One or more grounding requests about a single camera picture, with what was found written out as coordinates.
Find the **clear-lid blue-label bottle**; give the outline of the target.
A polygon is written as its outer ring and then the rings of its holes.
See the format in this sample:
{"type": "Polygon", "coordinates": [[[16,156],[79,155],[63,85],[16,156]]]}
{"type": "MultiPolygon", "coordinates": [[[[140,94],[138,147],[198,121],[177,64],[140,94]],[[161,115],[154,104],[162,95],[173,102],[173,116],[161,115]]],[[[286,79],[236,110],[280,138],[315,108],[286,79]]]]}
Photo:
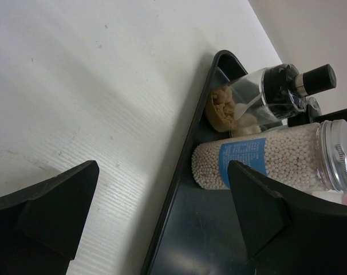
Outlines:
{"type": "Polygon", "coordinates": [[[191,157],[195,182],[207,190],[228,189],[232,160],[306,193],[347,192],[347,122],[281,127],[202,143],[191,157]]]}

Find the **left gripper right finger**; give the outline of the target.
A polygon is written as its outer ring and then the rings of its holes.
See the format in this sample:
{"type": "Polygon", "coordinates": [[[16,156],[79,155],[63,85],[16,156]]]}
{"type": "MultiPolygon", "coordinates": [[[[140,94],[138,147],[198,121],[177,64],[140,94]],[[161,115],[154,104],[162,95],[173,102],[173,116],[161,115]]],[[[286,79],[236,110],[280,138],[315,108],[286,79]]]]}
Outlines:
{"type": "Polygon", "coordinates": [[[232,160],[228,179],[257,274],[347,274],[347,206],[232,160]]]}

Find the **black-cap pale spice bottle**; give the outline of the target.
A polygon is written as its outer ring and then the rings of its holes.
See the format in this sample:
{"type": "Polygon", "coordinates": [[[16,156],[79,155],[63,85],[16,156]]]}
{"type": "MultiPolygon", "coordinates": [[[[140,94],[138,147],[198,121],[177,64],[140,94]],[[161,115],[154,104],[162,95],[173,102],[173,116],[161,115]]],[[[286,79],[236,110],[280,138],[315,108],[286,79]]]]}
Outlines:
{"type": "Polygon", "coordinates": [[[294,127],[298,125],[309,124],[314,121],[314,119],[318,116],[321,116],[321,108],[319,106],[318,101],[310,97],[306,100],[306,111],[301,112],[294,117],[290,117],[283,122],[276,122],[264,125],[248,125],[248,126],[240,126],[235,130],[230,131],[231,138],[237,138],[241,136],[253,135],[266,131],[273,131],[276,128],[287,128],[294,127]]]}

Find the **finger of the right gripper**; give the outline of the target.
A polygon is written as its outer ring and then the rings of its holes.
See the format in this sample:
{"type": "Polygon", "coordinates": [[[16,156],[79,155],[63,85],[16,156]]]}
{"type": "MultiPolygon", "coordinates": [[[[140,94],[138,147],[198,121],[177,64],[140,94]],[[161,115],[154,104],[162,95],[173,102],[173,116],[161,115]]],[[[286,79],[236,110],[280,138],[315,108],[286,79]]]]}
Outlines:
{"type": "Polygon", "coordinates": [[[305,112],[300,113],[287,120],[288,127],[299,125],[321,123],[323,121],[345,120],[347,122],[347,109],[342,109],[336,112],[320,115],[313,107],[307,107],[305,112]]]}

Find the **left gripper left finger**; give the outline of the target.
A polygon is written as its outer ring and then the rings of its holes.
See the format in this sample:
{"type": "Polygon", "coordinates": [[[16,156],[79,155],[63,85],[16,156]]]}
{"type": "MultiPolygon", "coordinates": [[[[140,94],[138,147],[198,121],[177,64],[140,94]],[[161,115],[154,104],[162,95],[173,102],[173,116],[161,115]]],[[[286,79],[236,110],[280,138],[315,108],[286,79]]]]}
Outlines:
{"type": "Polygon", "coordinates": [[[65,274],[99,175],[89,160],[0,197],[0,274],[65,274]]]}

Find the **black-cap brown spice bottle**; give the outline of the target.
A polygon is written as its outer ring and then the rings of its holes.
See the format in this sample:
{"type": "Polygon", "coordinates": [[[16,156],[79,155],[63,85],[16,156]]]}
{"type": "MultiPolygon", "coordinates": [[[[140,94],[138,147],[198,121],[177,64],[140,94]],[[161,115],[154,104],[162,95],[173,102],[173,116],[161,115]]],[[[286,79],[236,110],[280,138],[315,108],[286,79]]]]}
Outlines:
{"type": "Polygon", "coordinates": [[[308,97],[336,85],[336,74],[329,64],[305,73],[293,64],[280,64],[213,89],[204,111],[218,132],[276,123],[305,112],[308,97]]]}

